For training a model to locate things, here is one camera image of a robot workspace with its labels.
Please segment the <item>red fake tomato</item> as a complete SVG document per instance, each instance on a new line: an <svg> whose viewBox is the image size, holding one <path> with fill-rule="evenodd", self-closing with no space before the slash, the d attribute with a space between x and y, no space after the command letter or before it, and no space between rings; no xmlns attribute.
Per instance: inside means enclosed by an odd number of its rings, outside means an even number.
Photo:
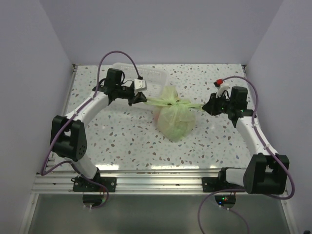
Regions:
<svg viewBox="0 0 312 234"><path fill-rule="evenodd" d="M160 114L160 111L159 111L159 110L153 110L153 118L154 118L154 121L155 121L155 122L158 121L159 114Z"/></svg>

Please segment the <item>light green avocado plastic bag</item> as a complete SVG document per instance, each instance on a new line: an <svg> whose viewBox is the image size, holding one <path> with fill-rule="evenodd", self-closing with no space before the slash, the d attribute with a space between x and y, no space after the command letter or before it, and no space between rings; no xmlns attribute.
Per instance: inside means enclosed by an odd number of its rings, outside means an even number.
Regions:
<svg viewBox="0 0 312 234"><path fill-rule="evenodd" d="M176 87L164 86L159 97L147 98L145 104L159 110L156 122L158 130L169 140L177 142L185 138L195 127L196 117L192 110L202 110L202 104L191 103L181 99Z"/></svg>

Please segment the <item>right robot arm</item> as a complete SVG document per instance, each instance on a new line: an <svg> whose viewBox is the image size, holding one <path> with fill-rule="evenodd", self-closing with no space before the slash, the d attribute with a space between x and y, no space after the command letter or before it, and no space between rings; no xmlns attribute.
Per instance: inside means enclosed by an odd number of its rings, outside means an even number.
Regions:
<svg viewBox="0 0 312 234"><path fill-rule="evenodd" d="M289 159L271 147L259 128L252 109L247 108L248 90L235 86L218 86L202 109L212 116L226 114L241 134L251 155L247 168L222 168L217 185L222 191L243 188L249 194L281 195L287 181Z"/></svg>

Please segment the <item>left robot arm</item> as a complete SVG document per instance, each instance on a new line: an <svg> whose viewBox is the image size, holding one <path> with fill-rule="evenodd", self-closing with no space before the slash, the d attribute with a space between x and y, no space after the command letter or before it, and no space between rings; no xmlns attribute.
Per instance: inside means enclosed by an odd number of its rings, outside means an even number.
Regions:
<svg viewBox="0 0 312 234"><path fill-rule="evenodd" d="M55 116L52 121L50 151L65 158L78 173L85 177L84 186L94 192L101 187L96 176L98 168L86 155L87 138L85 128L104 108L116 99L126 99L129 106L146 102L144 91L147 83L143 77L125 84L125 73L110 68L103 79L98 79L89 97L65 116Z"/></svg>

